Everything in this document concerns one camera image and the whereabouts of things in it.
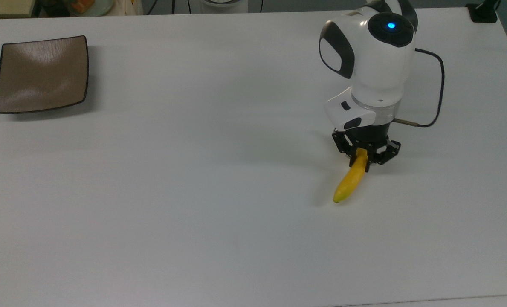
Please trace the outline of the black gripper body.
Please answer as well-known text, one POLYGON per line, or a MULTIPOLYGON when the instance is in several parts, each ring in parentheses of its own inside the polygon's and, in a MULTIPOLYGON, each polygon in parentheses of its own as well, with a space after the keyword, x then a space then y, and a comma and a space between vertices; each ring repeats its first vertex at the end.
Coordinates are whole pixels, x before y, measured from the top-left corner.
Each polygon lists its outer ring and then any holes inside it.
POLYGON ((347 130, 345 135, 354 146, 368 148, 369 144, 371 144, 372 147, 380 148, 388 143, 390 125, 391 123, 357 127, 347 130))

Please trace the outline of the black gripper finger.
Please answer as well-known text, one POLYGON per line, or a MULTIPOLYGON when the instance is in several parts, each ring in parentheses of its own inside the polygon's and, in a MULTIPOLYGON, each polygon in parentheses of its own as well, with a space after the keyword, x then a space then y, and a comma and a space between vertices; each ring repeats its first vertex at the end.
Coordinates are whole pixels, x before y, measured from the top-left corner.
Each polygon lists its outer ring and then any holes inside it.
POLYGON ((370 142, 366 148, 368 154, 368 162, 365 172, 370 171, 371 165, 384 165, 399 154, 401 143, 387 138, 384 142, 370 142))
POLYGON ((345 154, 349 158, 349 167, 352 167, 356 161, 357 147, 349 140, 345 131, 334 130, 332 138, 339 152, 345 154))

